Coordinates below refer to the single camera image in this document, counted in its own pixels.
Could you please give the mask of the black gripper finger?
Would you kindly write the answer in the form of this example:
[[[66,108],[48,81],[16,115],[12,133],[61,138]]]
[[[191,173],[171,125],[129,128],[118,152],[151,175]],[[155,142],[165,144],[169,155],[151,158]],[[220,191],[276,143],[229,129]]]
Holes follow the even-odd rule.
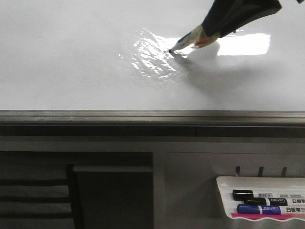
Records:
[[[245,25],[245,0],[215,0],[202,22],[205,35],[224,37]]]
[[[282,8],[278,0],[238,0],[220,25],[220,38],[262,17],[276,14]]]

